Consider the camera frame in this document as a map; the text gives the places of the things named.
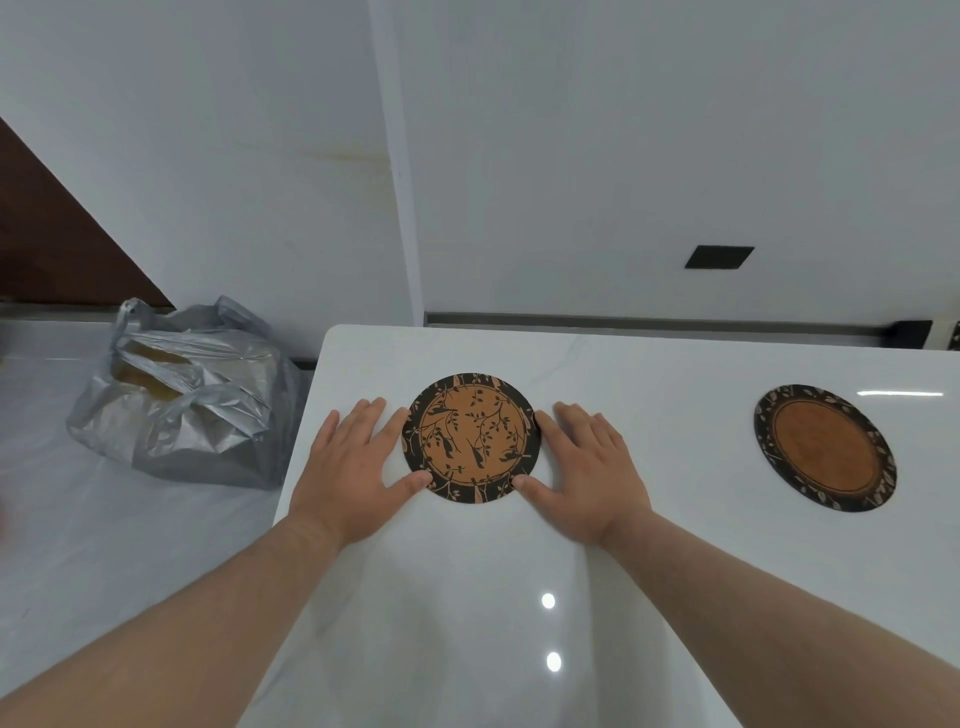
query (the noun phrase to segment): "hand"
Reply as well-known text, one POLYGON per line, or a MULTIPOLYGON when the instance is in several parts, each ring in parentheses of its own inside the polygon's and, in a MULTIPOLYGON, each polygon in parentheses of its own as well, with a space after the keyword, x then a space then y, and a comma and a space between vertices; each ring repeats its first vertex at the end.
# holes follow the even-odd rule
POLYGON ((330 412, 290 498, 287 518, 319 526, 340 548, 371 536, 433 480, 430 473, 417 471, 384 486, 383 463, 410 416, 401 407, 371 439, 386 404, 383 398, 360 400, 340 426, 340 413, 330 412))
POLYGON ((623 437, 603 415, 591 417, 579 404, 554 408, 572 440, 546 412, 537 412, 537 423, 563 470, 560 492, 529 475, 516 475, 514 488, 567 538, 602 545, 618 520, 651 510, 650 497, 623 437))

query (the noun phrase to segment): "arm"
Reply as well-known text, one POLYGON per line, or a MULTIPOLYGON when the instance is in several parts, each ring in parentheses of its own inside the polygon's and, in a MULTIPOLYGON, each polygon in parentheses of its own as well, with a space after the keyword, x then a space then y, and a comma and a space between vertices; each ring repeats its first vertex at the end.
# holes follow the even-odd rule
POLYGON ((658 516, 603 416, 557 411, 570 437, 537 422, 560 492, 529 476, 515 486, 566 536, 610 552, 745 726, 956 724, 960 670, 658 516))
POLYGON ((0 725, 234 725, 340 549, 431 477, 381 481, 408 412, 371 439, 386 402, 360 400, 317 434, 289 515, 218 569, 0 701, 0 725))

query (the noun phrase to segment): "finger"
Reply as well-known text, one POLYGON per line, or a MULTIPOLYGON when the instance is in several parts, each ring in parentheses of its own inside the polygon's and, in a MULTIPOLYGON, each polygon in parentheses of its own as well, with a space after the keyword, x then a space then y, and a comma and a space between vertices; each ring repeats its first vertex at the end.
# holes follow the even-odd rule
POLYGON ((428 471, 416 471, 403 476, 387 489, 384 502, 386 503, 386 519, 389 521, 403 505, 433 481, 433 475, 428 471))
POLYGON ((598 412, 590 418, 590 429, 593 430, 593 437, 597 439, 597 442, 600 443, 600 446, 603 448, 612 448, 613 440, 610 439, 610 431, 607 429, 607 426, 604 425, 603 420, 600 419, 601 415, 598 412))
POLYGON ((590 429, 590 415, 579 404, 564 404, 559 401, 554 405, 557 415, 564 421, 573 433, 573 443, 578 448, 596 448, 599 443, 590 429))
POLYGON ((530 475, 514 475, 514 489, 520 493, 543 516, 547 522, 556 523, 564 497, 547 488, 530 475))
POLYGON ((320 425, 320 429, 317 430, 317 436, 313 439, 313 445, 310 446, 310 449, 324 449, 329 445, 330 440, 333 438, 333 433, 337 431, 337 423, 339 422, 340 413, 335 409, 331 409, 330 414, 326 416, 324 423, 320 425))
POLYGON ((373 452, 386 458, 396 447, 396 441, 400 439, 400 433, 403 431, 403 424, 410 417, 410 410, 406 407, 400 407, 391 417, 383 429, 376 433, 370 440, 373 452))
POLYGON ((382 397, 373 400, 370 406, 357 416, 356 424, 350 430, 348 441, 354 445, 366 445, 370 441, 370 436, 373 435, 373 428, 380 420, 380 415, 383 414, 383 408, 386 406, 387 401, 382 397))
POLYGON ((566 457, 576 449, 576 446, 570 442, 570 438, 546 412, 539 409, 536 417, 537 424, 540 425, 540 430, 543 432, 543 439, 547 441, 557 458, 564 462, 566 457))
POLYGON ((598 419, 600 420, 600 422, 602 422, 602 423, 604 424, 604 426, 607 428, 607 434, 610 435, 610 439, 611 439, 611 442, 613 443, 613 446, 614 446, 615 448, 617 448, 617 449, 622 449, 624 452, 628 451, 628 450, 627 450, 627 443, 624 441, 623 435, 621 435, 621 434, 619 433, 619 431, 617 431, 616 427, 614 427, 613 425, 611 425, 611 424, 607 421, 607 418, 604 417, 603 415, 601 415, 599 412, 597 413, 597 418, 598 418, 598 419))
POLYGON ((340 426, 337 427, 337 432, 334 434, 332 442, 337 444, 346 442, 347 437, 350 435, 350 431, 353 429, 353 425, 357 421, 357 418, 369 406, 370 403, 366 400, 360 400, 353 405, 353 409, 350 410, 350 413, 340 423, 340 426))

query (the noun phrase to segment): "brown cabinet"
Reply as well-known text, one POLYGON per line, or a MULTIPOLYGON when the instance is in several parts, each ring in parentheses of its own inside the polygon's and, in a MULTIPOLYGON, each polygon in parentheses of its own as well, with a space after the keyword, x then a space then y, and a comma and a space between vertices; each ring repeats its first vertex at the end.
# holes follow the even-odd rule
POLYGON ((0 120, 0 302, 170 305, 0 120))

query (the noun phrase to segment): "cork coaster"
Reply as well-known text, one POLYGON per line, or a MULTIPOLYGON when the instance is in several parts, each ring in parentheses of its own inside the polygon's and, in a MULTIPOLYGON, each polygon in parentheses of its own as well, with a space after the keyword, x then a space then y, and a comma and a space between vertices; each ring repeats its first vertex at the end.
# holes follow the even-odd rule
POLYGON ((837 511, 869 511, 897 488, 897 464, 863 413, 831 392, 790 384, 754 411, 763 454, 795 490, 837 511))
POLYGON ((410 469, 429 470, 430 490, 459 503, 506 496, 511 478, 529 474, 540 454, 530 403, 489 375, 448 376, 424 389, 401 440, 410 469))

